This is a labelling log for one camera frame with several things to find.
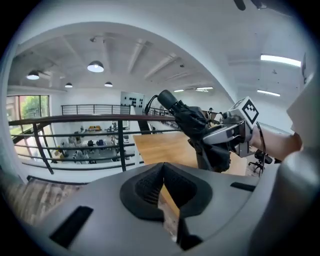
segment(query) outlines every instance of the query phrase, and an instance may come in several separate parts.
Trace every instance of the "desk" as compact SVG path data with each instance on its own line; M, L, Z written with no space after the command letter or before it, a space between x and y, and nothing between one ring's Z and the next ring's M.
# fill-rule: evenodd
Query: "desk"
M188 137L183 132L134 135L135 145L146 165L169 162L198 168L195 149L188 143ZM247 159L237 154L230 154L230 168L224 174L246 175ZM162 187L161 194L173 212L179 216L168 190Z

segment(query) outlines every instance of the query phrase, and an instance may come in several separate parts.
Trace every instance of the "white ceiling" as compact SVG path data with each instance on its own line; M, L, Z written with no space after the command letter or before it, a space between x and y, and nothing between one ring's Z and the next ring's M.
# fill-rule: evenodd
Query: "white ceiling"
M104 72L87 70L94 60L103 63ZM67 82L75 88L103 87L106 81L121 90L129 90L134 84L161 85L169 89L214 85L204 72L174 52L165 52L141 38L104 32L60 36L29 48L13 59L9 85L50 86L49 76L28 80L26 75L31 70L59 75L60 83L53 85L56 89L64 88ZM127 82L121 77L128 77ZM119 87L114 79L122 81Z
M200 14L190 16L190 20L197 17L206 22L206 33L214 35L219 42L216 51L220 51L227 60L239 91L252 96L260 89L281 94L283 101L295 99L301 81L300 68L260 61L261 54L302 61L307 40L291 17L270 9L257 10L249 0L245 1L245 11L238 10L231 0L215 1L210 5L215 8L206 8L206 1L197 4L193 1L180 2L188 4L195 14ZM94 36L96 42L91 42L90 38ZM103 73L87 70L87 65L94 60L103 63ZM164 88L215 87L215 81L207 70L199 68L195 62L184 60L168 47L164 49L162 45L155 45L144 38L111 33L107 28L100 32L59 36L23 51L13 60L9 85L48 88L48 79L31 81L25 78L33 69L59 76L59 85L53 86L60 89L67 82L75 88L83 88L100 87L106 81L111 81L120 90L141 93L150 87L158 91Z

